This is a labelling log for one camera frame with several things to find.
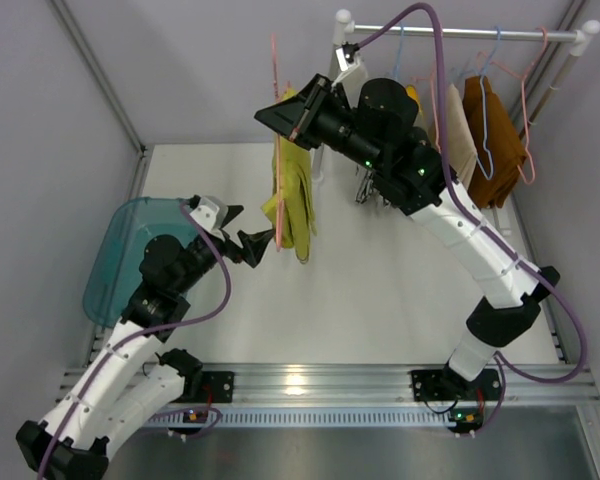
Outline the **yellow-green trousers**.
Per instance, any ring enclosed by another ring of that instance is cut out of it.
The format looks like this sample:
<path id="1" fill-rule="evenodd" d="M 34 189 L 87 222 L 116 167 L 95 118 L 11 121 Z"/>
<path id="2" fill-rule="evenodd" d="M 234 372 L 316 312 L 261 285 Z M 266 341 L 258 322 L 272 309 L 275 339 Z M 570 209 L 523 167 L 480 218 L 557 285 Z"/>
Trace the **yellow-green trousers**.
<path id="1" fill-rule="evenodd" d="M 306 264 L 310 257 L 312 236 L 317 235 L 311 178 L 311 155 L 281 136 L 284 221 L 283 248 L 293 249 L 297 260 Z M 261 209 L 275 230 L 276 175 L 275 141 L 272 158 L 273 195 Z"/>

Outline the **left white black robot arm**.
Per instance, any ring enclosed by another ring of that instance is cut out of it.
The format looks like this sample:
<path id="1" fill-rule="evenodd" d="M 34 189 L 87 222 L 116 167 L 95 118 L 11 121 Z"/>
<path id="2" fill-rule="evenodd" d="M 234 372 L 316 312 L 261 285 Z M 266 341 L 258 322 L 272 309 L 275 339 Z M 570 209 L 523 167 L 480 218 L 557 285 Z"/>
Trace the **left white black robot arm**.
<path id="1" fill-rule="evenodd" d="M 17 444 L 38 478 L 102 478 L 122 445 L 163 407 L 199 391 L 202 363 L 184 349 L 164 348 L 175 329 L 198 322 L 185 317 L 187 294 L 214 267 L 257 267 L 276 231 L 240 231 L 231 239 L 225 228 L 244 208 L 214 197 L 195 195 L 179 208 L 192 240 L 161 234 L 148 241 L 139 286 L 95 361 L 41 420 L 18 430 Z"/>

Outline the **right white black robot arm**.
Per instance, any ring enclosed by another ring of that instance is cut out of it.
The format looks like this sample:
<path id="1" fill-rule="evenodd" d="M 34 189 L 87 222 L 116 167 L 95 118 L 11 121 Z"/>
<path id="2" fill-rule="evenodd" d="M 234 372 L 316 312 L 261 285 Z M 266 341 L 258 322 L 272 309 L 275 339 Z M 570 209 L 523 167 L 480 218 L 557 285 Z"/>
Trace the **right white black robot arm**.
<path id="1" fill-rule="evenodd" d="M 493 230 L 417 126 L 418 114 L 418 103 L 394 80 L 366 81 L 350 106 L 342 85 L 317 74 L 254 117 L 298 147 L 327 146 L 364 168 L 380 196 L 433 234 L 479 285 L 483 296 L 439 377 L 460 393 L 530 329 L 559 274 L 527 265 Z"/>

